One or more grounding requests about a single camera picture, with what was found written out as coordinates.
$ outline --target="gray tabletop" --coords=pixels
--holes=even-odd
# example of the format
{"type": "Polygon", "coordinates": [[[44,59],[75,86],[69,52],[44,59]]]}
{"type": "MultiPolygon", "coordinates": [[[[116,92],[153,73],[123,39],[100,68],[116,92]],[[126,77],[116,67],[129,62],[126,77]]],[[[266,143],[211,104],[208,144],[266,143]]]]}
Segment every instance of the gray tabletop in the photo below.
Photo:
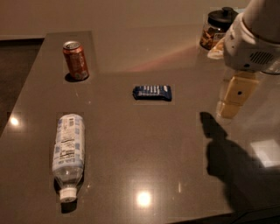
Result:
{"type": "Polygon", "coordinates": [[[10,116],[19,124],[9,121],[0,139],[3,223],[169,223],[230,214],[229,222],[277,206],[279,77],[258,74],[261,85],[238,116],[218,119],[228,70],[207,58],[200,32],[48,34],[10,116]],[[84,46],[87,80],[65,79],[62,46],[70,39],[84,46]],[[136,85],[170,85],[173,99],[136,101],[136,85]],[[85,121],[86,165],[77,201],[61,205],[53,146],[57,121],[69,113],[85,121]]]}

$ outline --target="wall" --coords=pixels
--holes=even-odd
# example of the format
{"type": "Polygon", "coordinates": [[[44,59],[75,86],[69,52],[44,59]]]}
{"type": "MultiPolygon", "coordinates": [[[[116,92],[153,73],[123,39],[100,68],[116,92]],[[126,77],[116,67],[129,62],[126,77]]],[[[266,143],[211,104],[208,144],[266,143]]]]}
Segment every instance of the wall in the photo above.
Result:
{"type": "Polygon", "coordinates": [[[2,0],[0,39],[48,32],[203,24],[216,7],[244,8],[249,0],[2,0]]]}

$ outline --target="white bottle cap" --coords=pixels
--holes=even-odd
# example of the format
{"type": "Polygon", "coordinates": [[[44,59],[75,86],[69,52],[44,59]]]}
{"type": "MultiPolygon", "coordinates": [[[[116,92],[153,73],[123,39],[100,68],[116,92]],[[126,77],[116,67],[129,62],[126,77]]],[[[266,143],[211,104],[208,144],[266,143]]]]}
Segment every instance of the white bottle cap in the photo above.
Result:
{"type": "Polygon", "coordinates": [[[64,189],[61,189],[59,191],[60,195],[60,202],[61,203],[67,203],[75,201],[77,198],[77,188],[75,187],[67,187],[64,189]]]}

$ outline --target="jar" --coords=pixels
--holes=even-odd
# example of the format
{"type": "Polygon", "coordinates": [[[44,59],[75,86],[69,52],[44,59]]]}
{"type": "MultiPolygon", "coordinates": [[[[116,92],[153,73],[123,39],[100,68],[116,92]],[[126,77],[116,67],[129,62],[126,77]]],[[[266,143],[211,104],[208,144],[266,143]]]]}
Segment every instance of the jar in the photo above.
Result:
{"type": "Polygon", "coordinates": [[[204,23],[200,45],[211,50],[226,35],[226,31],[234,22],[237,12],[233,8],[211,11],[204,23]]]}

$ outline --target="red can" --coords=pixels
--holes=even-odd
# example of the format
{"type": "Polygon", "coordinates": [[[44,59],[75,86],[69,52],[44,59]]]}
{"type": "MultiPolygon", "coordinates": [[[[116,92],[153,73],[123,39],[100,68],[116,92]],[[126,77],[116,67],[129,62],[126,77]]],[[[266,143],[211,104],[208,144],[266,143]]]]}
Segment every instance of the red can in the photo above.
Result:
{"type": "Polygon", "coordinates": [[[77,41],[67,41],[63,45],[63,54],[73,79],[83,81],[89,76],[84,48],[77,41]]]}

